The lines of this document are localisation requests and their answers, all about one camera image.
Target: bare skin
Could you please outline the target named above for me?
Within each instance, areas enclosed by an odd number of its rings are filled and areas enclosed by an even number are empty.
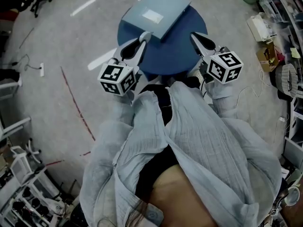
[[[157,178],[149,202],[163,211],[161,227],[217,227],[180,165]]]

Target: cardboard box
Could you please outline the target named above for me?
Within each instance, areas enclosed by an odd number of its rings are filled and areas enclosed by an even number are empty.
[[[278,57],[276,53],[269,53],[268,48],[264,47],[258,50],[256,56],[261,64],[264,72],[273,71],[279,64]]]

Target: round tabletop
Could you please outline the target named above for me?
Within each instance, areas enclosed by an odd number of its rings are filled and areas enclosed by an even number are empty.
[[[121,20],[118,44],[138,38],[142,32],[143,30]],[[140,69],[155,75],[174,75],[191,70],[200,59],[190,42],[191,32],[207,34],[207,29],[199,13],[189,6],[161,42],[158,38],[151,37],[139,65]]]

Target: gray box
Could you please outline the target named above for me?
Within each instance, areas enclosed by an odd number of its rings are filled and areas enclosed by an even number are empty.
[[[160,40],[190,4],[189,0],[139,0],[123,16],[122,20]]]

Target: light blue shirt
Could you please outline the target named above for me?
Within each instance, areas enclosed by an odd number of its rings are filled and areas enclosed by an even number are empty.
[[[124,227],[139,200],[140,171],[169,144],[218,226],[257,227],[278,193],[281,167],[267,143],[233,118],[231,86],[208,85],[217,112],[196,88],[175,82],[167,90],[172,119],[166,126],[153,92],[132,106],[127,97],[114,98],[83,177],[80,203],[88,224]],[[150,204],[145,217],[159,226],[163,213]]]

